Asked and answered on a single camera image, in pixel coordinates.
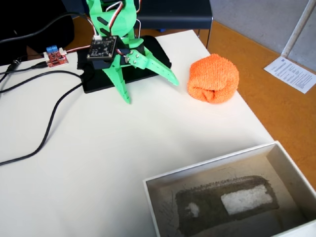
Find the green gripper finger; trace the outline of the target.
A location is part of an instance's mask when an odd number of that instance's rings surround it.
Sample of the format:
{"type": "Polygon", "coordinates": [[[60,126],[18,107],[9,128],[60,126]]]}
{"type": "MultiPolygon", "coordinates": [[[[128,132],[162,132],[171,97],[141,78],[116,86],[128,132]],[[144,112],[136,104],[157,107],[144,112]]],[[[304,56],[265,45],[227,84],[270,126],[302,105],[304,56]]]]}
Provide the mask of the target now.
{"type": "Polygon", "coordinates": [[[117,89],[117,91],[119,92],[119,94],[121,95],[123,100],[126,103],[130,104],[131,100],[129,97],[129,93],[126,89],[126,84],[125,84],[125,80],[123,78],[121,67],[110,66],[109,68],[103,69],[102,71],[110,79],[110,81],[115,86],[115,88],[117,89]]]}
{"type": "Polygon", "coordinates": [[[173,85],[179,85],[179,81],[170,68],[159,61],[147,48],[144,49],[143,55],[136,49],[132,49],[126,56],[128,62],[135,68],[142,70],[149,69],[150,71],[164,77],[173,85]]]}

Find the green gripper body black servo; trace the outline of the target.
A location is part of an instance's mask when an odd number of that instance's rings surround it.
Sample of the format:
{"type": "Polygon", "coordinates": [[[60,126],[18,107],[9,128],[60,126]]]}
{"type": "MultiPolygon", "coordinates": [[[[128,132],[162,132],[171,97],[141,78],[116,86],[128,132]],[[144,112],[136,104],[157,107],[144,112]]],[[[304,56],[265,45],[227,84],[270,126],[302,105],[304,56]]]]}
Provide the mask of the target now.
{"type": "Polygon", "coordinates": [[[92,40],[92,64],[95,69],[130,67],[127,54],[136,49],[145,54],[143,39],[121,38],[119,36],[95,37],[92,40]]]}

